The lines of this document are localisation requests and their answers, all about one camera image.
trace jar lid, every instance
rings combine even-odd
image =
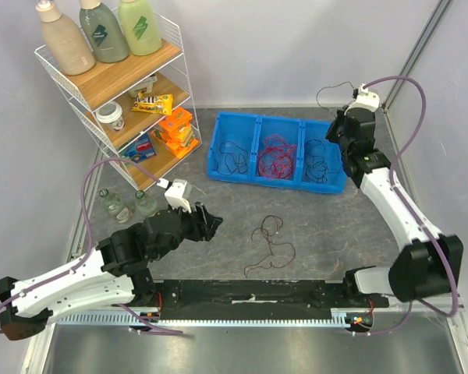
[[[123,113],[122,107],[116,101],[109,101],[98,108],[95,115],[100,122],[111,123],[116,121]]]

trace blue bin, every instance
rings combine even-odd
[[[220,112],[208,151],[209,178],[312,192],[340,193],[346,182],[339,147],[325,139],[329,122]],[[258,170],[264,141],[295,144],[292,174],[265,178]]]

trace brown cable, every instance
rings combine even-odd
[[[266,227],[265,227],[265,221],[269,218],[273,218],[274,219],[274,222],[275,222],[275,226],[276,226],[276,229],[274,231],[274,233],[271,233]],[[253,230],[253,232],[251,233],[251,241],[253,241],[253,235],[255,234],[255,232],[257,232],[257,230],[260,230],[260,233],[262,234],[262,236],[264,237],[264,239],[267,241],[268,243],[268,251],[269,251],[269,254],[266,255],[263,259],[261,259],[258,263],[255,263],[254,265],[247,265],[244,267],[244,276],[246,278],[248,278],[248,273],[253,270],[253,269],[265,269],[265,270],[269,270],[271,269],[272,267],[274,269],[282,269],[283,267],[287,267],[295,258],[296,258],[296,250],[295,250],[295,246],[291,243],[288,243],[288,242],[284,242],[284,243],[275,243],[274,241],[272,241],[270,238],[274,235],[276,235],[279,230],[282,229],[282,226],[284,224],[284,221],[282,220],[282,218],[278,217],[278,216],[273,216],[271,214],[269,214],[268,216],[266,216],[264,218],[264,220],[262,221],[262,224],[260,225],[260,227],[258,228],[255,228]],[[290,245],[292,250],[293,250],[293,256],[291,258],[290,261],[288,261],[286,264],[282,265],[282,266],[276,266],[274,265],[274,263],[269,262],[269,266],[268,267],[265,267],[265,266],[262,266],[261,263],[263,263],[267,258],[273,256],[275,257],[275,254],[274,254],[274,251],[272,250],[272,246],[276,246],[276,245]]]

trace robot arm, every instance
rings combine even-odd
[[[1,301],[20,296],[0,313],[4,334],[10,340],[25,339],[69,314],[114,304],[146,305],[156,292],[148,263],[176,249],[184,239],[210,241],[222,223],[203,204],[190,206],[190,185],[186,181],[176,179],[171,185],[163,182],[168,188],[168,209],[114,232],[76,272],[26,294],[23,289],[72,269],[81,257],[29,280],[2,278]]]
[[[379,96],[362,86],[354,91],[353,96],[356,100],[338,111],[326,139],[339,145],[345,173],[377,207],[401,252],[392,267],[350,270],[345,282],[355,292],[394,295],[402,302],[449,292],[449,281],[433,244],[394,192],[389,176],[390,161],[374,147],[374,112],[379,108]],[[407,195],[395,172],[393,178],[394,186],[442,247],[457,282],[463,255],[462,242],[455,235],[445,237]]]

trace beige bottle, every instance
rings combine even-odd
[[[41,19],[41,34],[62,72],[75,76],[90,70],[95,64],[94,56],[73,20],[49,0],[40,0],[37,11]]]

